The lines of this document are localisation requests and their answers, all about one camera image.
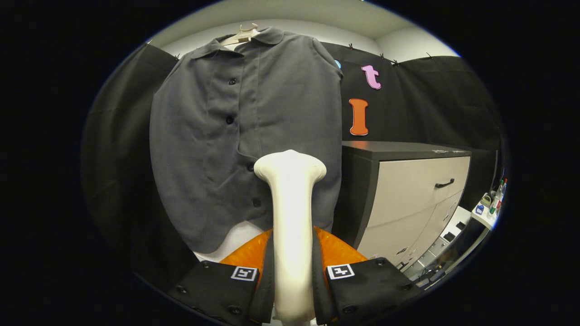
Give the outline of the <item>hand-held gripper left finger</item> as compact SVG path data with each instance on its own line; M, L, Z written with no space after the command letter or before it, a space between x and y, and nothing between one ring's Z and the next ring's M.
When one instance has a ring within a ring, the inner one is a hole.
M273 231L268 230L220 262L198 262L168 296L214 323L268 323L274 306L273 252Z

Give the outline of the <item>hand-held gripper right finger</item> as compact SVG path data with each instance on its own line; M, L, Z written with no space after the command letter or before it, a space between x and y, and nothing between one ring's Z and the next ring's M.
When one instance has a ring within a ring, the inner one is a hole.
M424 294L384 257L365 258L313 227L313 297L317 324L372 324Z

